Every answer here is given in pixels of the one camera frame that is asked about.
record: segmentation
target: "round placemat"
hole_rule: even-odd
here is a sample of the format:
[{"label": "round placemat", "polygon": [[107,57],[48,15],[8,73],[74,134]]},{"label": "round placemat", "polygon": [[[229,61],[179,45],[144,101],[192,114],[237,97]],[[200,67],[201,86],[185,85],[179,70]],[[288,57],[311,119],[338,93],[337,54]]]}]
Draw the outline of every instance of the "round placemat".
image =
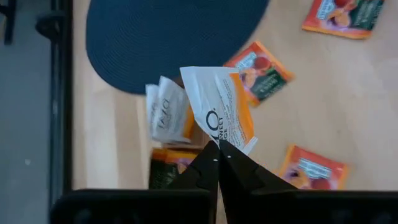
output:
[{"label": "round placemat", "polygon": [[268,0],[91,0],[86,49],[98,75],[145,93],[180,67],[222,66],[248,40]]}]

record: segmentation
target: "tea packet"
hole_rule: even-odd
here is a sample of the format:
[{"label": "tea packet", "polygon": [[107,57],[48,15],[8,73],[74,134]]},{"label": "tea packet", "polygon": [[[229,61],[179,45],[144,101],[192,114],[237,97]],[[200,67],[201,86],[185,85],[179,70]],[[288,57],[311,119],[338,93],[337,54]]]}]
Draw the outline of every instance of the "tea packet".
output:
[{"label": "tea packet", "polygon": [[195,121],[214,142],[224,139],[249,154],[257,143],[238,69],[180,68]]},{"label": "tea packet", "polygon": [[190,142],[194,119],[185,90],[169,78],[160,77],[152,104],[152,138],[163,143]]},{"label": "tea packet", "polygon": [[294,78],[260,42],[254,42],[224,66],[239,70],[246,98],[252,106],[258,106]]},{"label": "tea packet", "polygon": [[289,146],[279,177],[298,189],[343,189],[348,166],[296,145]]},{"label": "tea packet", "polygon": [[159,92],[159,87],[155,84],[145,85],[146,91],[146,113],[147,113],[147,124],[149,127],[149,134],[152,135],[153,130],[153,120],[155,116],[156,106],[157,106],[157,94]]},{"label": "tea packet", "polygon": [[164,189],[187,169],[200,153],[191,149],[155,148],[150,161],[149,188]]},{"label": "tea packet", "polygon": [[314,0],[302,29],[351,39],[370,37],[384,0]]}]

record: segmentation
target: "gray floor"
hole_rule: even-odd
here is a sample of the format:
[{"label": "gray floor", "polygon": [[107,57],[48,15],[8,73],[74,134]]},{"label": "gray floor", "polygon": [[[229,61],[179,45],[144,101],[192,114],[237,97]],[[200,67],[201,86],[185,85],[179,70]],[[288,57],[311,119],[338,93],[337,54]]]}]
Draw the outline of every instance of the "gray floor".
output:
[{"label": "gray floor", "polygon": [[18,0],[13,44],[0,43],[0,223],[47,222],[50,43],[34,26],[49,10]]}]

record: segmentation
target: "white tea packet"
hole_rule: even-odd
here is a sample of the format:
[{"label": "white tea packet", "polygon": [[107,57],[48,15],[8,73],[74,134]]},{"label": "white tea packet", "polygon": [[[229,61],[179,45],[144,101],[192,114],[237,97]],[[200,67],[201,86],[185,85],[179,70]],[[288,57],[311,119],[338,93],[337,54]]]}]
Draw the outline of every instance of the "white tea packet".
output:
[{"label": "white tea packet", "polygon": [[149,134],[152,136],[153,130],[153,120],[156,111],[157,105],[157,93],[159,92],[159,86],[155,84],[146,84],[145,92],[147,94],[146,97],[146,111],[147,111],[147,123],[149,127]]},{"label": "white tea packet", "polygon": [[160,77],[152,122],[152,138],[163,143],[190,142],[193,112],[185,90]]},{"label": "white tea packet", "polygon": [[257,143],[242,81],[236,68],[180,68],[198,125],[212,140],[220,139],[246,155]]}]

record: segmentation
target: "wooden table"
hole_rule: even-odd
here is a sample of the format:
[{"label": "wooden table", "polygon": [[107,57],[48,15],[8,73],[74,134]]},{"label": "wooden table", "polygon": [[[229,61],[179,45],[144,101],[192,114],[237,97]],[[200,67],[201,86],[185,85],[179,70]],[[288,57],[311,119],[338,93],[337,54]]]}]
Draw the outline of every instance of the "wooden table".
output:
[{"label": "wooden table", "polygon": [[[85,50],[90,0],[74,5],[74,188],[147,187],[145,98],[97,76]],[[351,166],[347,189],[398,189],[398,1],[368,40],[301,30],[311,0],[273,0],[246,45],[261,41],[296,79],[251,110],[250,157],[276,170],[296,143]]]}]

